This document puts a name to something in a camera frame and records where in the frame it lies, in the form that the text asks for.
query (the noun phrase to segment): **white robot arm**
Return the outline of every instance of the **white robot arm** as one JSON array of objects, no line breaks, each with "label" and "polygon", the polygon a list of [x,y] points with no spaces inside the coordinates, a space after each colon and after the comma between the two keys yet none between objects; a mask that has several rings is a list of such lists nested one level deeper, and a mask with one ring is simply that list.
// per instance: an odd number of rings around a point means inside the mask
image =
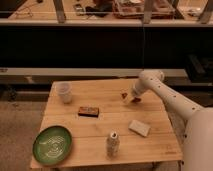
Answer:
[{"label": "white robot arm", "polygon": [[186,119],[182,171],[213,171],[213,108],[204,108],[166,86],[161,71],[142,71],[132,87],[139,97],[147,89],[154,91],[176,114]]}]

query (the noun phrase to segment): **wooden table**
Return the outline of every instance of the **wooden table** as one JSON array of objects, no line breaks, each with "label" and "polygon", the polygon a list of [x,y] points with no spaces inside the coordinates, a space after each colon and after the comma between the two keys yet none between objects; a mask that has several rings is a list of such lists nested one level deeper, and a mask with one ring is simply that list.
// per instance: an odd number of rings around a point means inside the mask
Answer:
[{"label": "wooden table", "polygon": [[[57,166],[92,166],[145,162],[162,162],[182,159],[182,152],[173,132],[164,105],[153,92],[142,95],[138,104],[124,104],[121,93],[128,91],[135,79],[72,81],[73,100],[63,104],[55,92],[57,82],[50,91],[41,130],[62,125],[73,136],[73,148],[68,158]],[[98,118],[78,116],[80,106],[99,107]],[[151,125],[144,138],[128,129],[136,119]],[[106,137],[111,131],[120,136],[118,155],[106,155]],[[32,158],[31,168],[42,168]]]},{"label": "wooden table", "polygon": [[[81,3],[83,8],[86,6],[94,7],[92,0],[62,0],[64,12],[67,20],[82,20],[82,19],[116,19],[113,13],[105,17],[89,17],[88,15],[77,16],[73,8],[76,3]],[[9,19],[32,19],[32,20],[56,20],[56,11],[53,0],[44,0],[42,3],[37,3],[36,0],[27,0]]]}]

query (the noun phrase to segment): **small white bottle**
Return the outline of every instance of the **small white bottle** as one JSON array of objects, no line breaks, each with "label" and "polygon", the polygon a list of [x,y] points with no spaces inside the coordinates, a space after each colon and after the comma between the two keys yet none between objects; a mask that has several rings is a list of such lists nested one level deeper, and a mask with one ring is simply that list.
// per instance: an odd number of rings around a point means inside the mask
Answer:
[{"label": "small white bottle", "polygon": [[107,155],[109,157],[117,155],[119,144],[120,140],[118,134],[115,131],[111,132],[106,140]]}]

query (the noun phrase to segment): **green ceramic plate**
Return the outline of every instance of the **green ceramic plate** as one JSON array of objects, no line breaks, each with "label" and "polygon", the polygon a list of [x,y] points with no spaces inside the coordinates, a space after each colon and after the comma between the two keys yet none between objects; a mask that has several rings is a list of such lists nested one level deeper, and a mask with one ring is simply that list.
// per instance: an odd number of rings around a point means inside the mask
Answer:
[{"label": "green ceramic plate", "polygon": [[64,160],[70,152],[72,136],[62,126],[43,130],[33,144],[33,155],[43,165],[55,165]]}]

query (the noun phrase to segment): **white cup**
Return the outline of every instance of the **white cup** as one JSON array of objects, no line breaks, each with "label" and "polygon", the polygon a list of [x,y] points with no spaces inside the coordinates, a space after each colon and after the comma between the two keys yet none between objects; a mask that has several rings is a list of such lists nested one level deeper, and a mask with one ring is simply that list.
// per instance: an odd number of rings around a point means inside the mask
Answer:
[{"label": "white cup", "polygon": [[63,103],[70,103],[72,100],[71,86],[68,82],[56,84],[56,91]]}]

